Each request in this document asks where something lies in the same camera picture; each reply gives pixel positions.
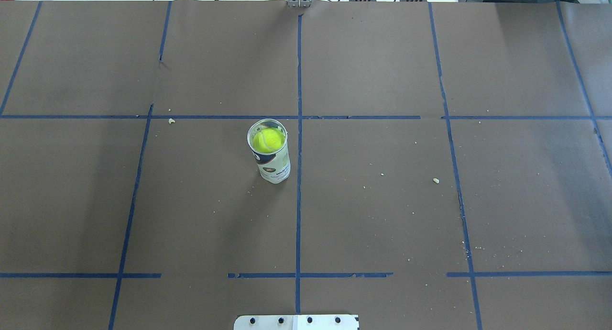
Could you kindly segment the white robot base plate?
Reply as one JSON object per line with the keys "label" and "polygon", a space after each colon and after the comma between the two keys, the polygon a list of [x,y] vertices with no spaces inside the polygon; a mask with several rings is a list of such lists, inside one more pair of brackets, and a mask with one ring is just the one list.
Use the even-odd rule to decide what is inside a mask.
{"label": "white robot base plate", "polygon": [[237,317],[234,330],[359,330],[358,315],[243,315]]}

